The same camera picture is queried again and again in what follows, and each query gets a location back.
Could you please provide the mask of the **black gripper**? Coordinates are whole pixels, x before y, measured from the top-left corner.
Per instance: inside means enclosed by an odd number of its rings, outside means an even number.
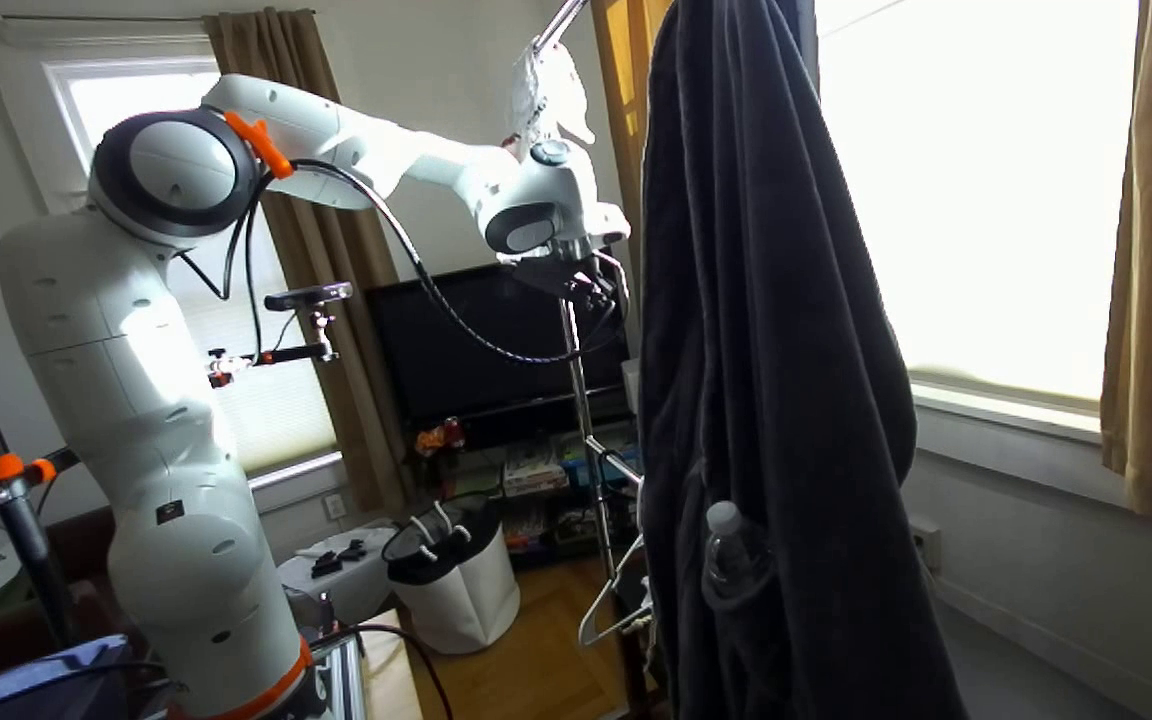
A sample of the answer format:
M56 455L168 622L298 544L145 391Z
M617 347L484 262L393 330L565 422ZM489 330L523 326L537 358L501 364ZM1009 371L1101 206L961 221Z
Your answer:
M509 262L509 276L559 299L613 299L617 261L590 244L552 244Z

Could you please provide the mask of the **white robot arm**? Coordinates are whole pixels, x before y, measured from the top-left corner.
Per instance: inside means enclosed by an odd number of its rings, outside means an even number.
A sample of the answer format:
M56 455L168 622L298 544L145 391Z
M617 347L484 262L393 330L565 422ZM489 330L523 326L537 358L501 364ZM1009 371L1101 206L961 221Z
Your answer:
M547 129L516 144L461 144L233 73L190 111L107 129L88 204L0 241L16 342L114 516L111 592L181 684L188 720L281 711L313 649L275 580L247 477L214 441L168 261L233 229L263 190L372 206L400 180L454 190L504 261L582 257L628 233L628 216L596 194L587 151Z

